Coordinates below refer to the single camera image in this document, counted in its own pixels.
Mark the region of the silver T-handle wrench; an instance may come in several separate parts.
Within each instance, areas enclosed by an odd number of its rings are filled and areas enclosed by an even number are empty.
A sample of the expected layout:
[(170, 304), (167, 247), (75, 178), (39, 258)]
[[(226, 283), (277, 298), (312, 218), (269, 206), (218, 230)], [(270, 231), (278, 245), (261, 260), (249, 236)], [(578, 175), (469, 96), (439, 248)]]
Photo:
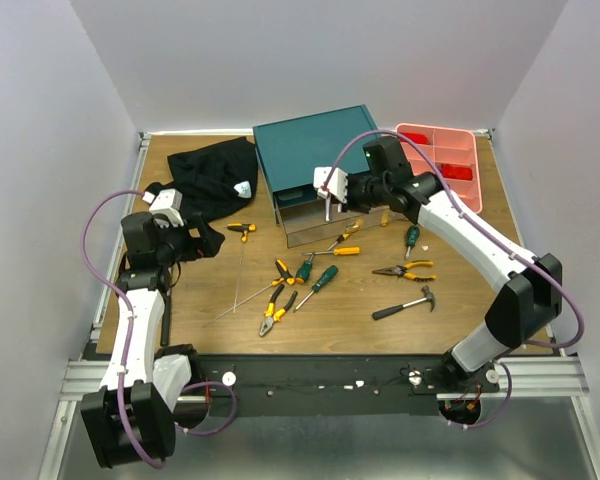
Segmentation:
[(340, 199), (337, 196), (324, 191), (318, 191), (317, 195), (324, 200), (325, 222), (330, 223), (332, 221), (333, 211), (340, 210)]

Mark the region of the clear drawer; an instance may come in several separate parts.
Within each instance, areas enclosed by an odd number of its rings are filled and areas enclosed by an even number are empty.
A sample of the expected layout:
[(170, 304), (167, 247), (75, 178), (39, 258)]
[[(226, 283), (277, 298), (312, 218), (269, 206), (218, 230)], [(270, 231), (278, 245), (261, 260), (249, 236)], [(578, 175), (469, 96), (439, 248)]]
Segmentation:
[(370, 228), (387, 225), (400, 217), (387, 207), (372, 208), (369, 214), (352, 211), (340, 212), (331, 206), (330, 220), (326, 220), (323, 199), (315, 194), (292, 189), (273, 195), (276, 223), (286, 236), (288, 248), (294, 248), (319, 240), (337, 237), (348, 227)]

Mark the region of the green screwdriver long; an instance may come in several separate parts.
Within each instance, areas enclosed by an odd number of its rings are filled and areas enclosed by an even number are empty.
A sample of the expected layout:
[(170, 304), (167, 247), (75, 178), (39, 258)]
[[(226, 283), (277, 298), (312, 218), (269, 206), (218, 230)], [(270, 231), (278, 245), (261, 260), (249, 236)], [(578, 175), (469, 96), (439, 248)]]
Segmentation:
[(329, 266), (311, 287), (309, 293), (294, 308), (294, 312), (300, 310), (304, 306), (304, 304), (311, 298), (312, 295), (317, 294), (322, 288), (329, 284), (335, 278), (338, 272), (339, 269), (337, 266)]

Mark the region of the green screwdriver short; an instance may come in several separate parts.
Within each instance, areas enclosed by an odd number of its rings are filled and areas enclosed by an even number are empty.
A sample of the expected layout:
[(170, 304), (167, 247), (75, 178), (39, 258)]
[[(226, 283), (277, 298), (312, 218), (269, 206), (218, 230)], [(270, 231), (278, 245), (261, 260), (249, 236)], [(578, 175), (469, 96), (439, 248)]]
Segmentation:
[(297, 270), (295, 275), (295, 281), (297, 284), (305, 284), (309, 279), (310, 272), (313, 266), (314, 253), (310, 253), (307, 258), (303, 261), (300, 268)]

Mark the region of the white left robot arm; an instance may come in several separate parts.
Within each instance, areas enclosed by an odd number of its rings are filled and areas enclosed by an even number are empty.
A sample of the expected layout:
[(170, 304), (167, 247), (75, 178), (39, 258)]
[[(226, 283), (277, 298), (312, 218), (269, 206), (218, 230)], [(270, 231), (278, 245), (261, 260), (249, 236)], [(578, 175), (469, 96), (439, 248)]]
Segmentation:
[(101, 467), (144, 461), (160, 468), (175, 450), (178, 397), (194, 393), (202, 380), (192, 345), (155, 351), (171, 271), (216, 256), (224, 236), (200, 214), (178, 222), (145, 211), (124, 217), (121, 227), (128, 265), (113, 286), (119, 311), (114, 348), (97, 391), (82, 399), (81, 415)]

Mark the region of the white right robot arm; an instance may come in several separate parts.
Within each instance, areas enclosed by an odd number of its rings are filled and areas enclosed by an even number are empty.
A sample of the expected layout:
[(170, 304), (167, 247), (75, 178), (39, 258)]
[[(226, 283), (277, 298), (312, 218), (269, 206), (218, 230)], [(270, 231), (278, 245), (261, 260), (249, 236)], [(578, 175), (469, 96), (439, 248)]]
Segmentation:
[(397, 132), (372, 130), (359, 135), (369, 167), (348, 174), (338, 163), (314, 186), (327, 202), (367, 213), (386, 206), (424, 227), (453, 247), (476, 268), (496, 294), (483, 321), (442, 357), (436, 374), (449, 390), (460, 392), (497, 357), (531, 341), (562, 311), (562, 265), (551, 254), (537, 256), (510, 241), (469, 209), (435, 165), (415, 174)]

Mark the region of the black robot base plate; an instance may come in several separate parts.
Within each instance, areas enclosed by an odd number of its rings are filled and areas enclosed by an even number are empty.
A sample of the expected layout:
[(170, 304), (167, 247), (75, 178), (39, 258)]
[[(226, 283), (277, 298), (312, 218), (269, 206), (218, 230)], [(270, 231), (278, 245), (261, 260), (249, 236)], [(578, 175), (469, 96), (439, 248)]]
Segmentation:
[(201, 354), (210, 386), (185, 393), (175, 418), (317, 417), (409, 414), (435, 416), (444, 398), (469, 400), (500, 392), (494, 365), (453, 380), (439, 355)]

